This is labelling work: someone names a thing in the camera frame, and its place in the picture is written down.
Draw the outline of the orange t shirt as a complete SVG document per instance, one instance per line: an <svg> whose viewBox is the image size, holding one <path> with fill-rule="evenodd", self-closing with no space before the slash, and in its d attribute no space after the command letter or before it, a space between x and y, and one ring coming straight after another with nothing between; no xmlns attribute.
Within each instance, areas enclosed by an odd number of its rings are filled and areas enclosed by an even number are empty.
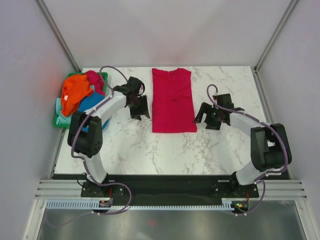
<svg viewBox="0 0 320 240"><path fill-rule="evenodd" d="M65 117L72 115L79 108L81 101L91 96L93 92L86 75L74 74L67 77L62 85L61 113Z"/></svg>

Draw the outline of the green plastic basket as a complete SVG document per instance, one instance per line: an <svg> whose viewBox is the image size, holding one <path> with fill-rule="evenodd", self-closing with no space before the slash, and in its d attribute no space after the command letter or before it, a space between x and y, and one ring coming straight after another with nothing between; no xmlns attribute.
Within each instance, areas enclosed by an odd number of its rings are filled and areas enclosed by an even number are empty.
<svg viewBox="0 0 320 240"><path fill-rule="evenodd" d="M105 98L107 82L106 72L70 73L62 84L61 97L56 99L53 125L68 129L73 113L85 112Z"/></svg>

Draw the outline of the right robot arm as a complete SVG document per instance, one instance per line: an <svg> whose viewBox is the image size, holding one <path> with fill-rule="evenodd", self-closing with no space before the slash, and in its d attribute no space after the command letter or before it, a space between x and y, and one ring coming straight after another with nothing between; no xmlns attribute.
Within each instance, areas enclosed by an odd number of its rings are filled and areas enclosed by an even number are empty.
<svg viewBox="0 0 320 240"><path fill-rule="evenodd" d="M216 95L212 105L203 102L194 119L198 124L205 116L208 130L220 130L223 123L237 128L250 138L250 160L230 177L229 191L235 197L247 191L247 185L255 184L270 174L280 175L292 162L292 154L283 124L260 121L241 107L234 107L231 95Z"/></svg>

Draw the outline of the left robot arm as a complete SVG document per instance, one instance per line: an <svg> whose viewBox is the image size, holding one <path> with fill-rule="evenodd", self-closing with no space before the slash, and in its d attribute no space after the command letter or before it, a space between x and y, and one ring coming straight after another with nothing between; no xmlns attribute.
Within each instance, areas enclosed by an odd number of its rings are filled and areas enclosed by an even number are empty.
<svg viewBox="0 0 320 240"><path fill-rule="evenodd" d="M106 196L110 191L100 156L103 125L124 108L129 109L131 119L140 121L142 116L149 119L148 100L144 92L145 84L136 77L130 77L126 84L111 88L110 94L93 107L72 114L67 138L71 157L82 160L87 178L93 182L92 191L99 197Z"/></svg>

